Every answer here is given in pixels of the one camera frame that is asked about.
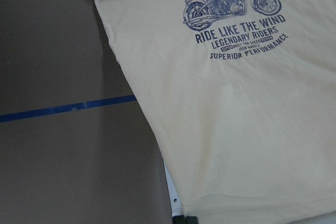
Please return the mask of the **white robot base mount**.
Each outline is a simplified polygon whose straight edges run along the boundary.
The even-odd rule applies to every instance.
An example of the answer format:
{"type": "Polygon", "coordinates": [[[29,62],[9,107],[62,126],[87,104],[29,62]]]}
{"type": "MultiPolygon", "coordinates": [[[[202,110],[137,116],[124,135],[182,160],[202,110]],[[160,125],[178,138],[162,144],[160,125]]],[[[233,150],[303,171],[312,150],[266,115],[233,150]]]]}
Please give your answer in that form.
{"type": "Polygon", "coordinates": [[[170,198],[170,204],[171,204],[171,209],[172,209],[172,217],[175,216],[180,216],[182,215],[182,204],[180,202],[180,198],[178,196],[177,190],[175,188],[173,179],[169,173],[169,170],[164,163],[164,170],[165,170],[165,176],[166,176],[166,182],[167,182],[167,187],[169,191],[169,198],[170,198]]]}

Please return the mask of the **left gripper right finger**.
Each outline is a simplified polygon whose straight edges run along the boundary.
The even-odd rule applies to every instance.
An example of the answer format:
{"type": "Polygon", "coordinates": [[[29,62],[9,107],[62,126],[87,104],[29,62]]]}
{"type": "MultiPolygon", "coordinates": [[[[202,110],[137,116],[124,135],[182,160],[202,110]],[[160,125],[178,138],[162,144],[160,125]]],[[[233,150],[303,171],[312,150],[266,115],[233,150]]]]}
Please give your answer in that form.
{"type": "Polygon", "coordinates": [[[197,224],[197,217],[196,216],[186,216],[185,223],[186,224],[197,224]]]}

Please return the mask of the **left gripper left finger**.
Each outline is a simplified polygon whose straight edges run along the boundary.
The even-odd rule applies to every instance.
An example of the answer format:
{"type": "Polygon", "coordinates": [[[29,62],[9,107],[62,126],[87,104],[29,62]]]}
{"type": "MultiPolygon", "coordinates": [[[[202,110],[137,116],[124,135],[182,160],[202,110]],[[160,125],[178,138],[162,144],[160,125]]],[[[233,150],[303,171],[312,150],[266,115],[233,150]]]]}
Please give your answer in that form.
{"type": "Polygon", "coordinates": [[[185,216],[178,215],[172,217],[173,224],[185,224],[185,216]]]}

